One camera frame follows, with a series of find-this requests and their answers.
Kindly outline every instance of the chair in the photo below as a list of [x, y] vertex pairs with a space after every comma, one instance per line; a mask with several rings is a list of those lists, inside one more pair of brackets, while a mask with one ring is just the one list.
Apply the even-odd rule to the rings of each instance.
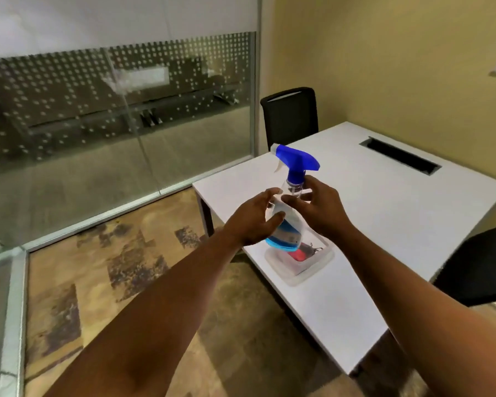
[[434, 285], [467, 307], [496, 302], [496, 228], [463, 242]]
[[261, 99], [268, 150], [274, 143], [287, 145], [318, 132], [316, 95], [311, 88], [284, 90]]

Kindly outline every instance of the white table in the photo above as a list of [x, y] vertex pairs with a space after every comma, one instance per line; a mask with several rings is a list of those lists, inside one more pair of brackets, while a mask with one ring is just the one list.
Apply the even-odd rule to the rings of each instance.
[[[359, 145], [374, 137], [441, 166], [427, 175]], [[312, 174], [338, 189], [351, 221], [426, 280], [442, 267], [496, 203], [496, 180], [360, 126], [343, 123], [290, 145], [316, 157]], [[245, 200], [281, 186], [287, 168], [264, 154], [193, 184], [205, 228], [209, 209], [227, 221]], [[344, 255], [298, 286], [287, 285], [265, 259], [263, 241], [246, 254], [325, 352], [346, 372], [388, 329]]]

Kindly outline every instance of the person's right hand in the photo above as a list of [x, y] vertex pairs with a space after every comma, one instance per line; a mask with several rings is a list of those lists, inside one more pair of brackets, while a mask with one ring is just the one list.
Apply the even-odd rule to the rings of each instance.
[[336, 189], [309, 175], [305, 176], [304, 188], [312, 192], [300, 198], [283, 195], [281, 200], [296, 209], [314, 231], [331, 239], [353, 228]]

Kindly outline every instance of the person's right arm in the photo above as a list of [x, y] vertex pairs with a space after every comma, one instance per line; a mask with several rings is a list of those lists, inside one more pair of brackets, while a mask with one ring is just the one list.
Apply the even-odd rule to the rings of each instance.
[[362, 234], [338, 192], [306, 176], [305, 202], [282, 200], [349, 260], [392, 334], [437, 395], [496, 397], [496, 327]]

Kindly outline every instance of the blue spray nozzle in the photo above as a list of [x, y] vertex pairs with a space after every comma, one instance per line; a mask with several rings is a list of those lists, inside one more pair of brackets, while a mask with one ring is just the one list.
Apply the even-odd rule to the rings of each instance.
[[289, 168], [287, 181], [292, 185], [303, 184], [305, 170], [319, 170], [318, 161], [302, 150], [275, 143], [270, 148], [270, 151]]

